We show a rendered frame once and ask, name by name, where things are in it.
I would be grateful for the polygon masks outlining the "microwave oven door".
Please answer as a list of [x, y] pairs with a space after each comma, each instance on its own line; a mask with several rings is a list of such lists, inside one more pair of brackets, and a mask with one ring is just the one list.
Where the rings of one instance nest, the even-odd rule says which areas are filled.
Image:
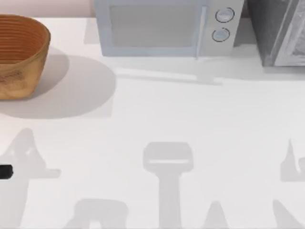
[[103, 56], [195, 57], [208, 0], [94, 0]]

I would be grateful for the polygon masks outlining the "round microwave knob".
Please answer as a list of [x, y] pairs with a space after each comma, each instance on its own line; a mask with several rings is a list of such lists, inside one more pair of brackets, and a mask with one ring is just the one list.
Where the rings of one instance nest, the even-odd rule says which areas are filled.
[[228, 23], [235, 16], [235, 11], [232, 8], [223, 8], [216, 12], [215, 18], [220, 23]]
[[224, 42], [230, 37], [230, 31], [226, 28], [214, 30], [212, 33], [212, 39], [215, 42]]

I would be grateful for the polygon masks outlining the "pale microwave oven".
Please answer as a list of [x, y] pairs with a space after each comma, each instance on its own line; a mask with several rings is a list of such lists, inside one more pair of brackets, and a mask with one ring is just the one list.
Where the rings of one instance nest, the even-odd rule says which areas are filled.
[[[201, 57], [226, 56], [233, 49], [236, 33], [243, 11], [244, 0], [208, 0], [206, 9], [203, 39], [201, 45]], [[234, 18], [228, 23], [220, 23], [216, 20], [215, 14], [223, 8], [232, 8], [235, 11]], [[226, 28], [230, 31], [230, 37], [224, 42], [215, 42], [212, 39], [214, 30]]]

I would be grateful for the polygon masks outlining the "brown wooden basket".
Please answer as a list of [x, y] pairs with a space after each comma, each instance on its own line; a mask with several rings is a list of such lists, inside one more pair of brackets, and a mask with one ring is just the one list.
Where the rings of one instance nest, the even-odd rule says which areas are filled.
[[32, 95], [47, 59], [51, 33], [36, 19], [0, 14], [0, 100]]

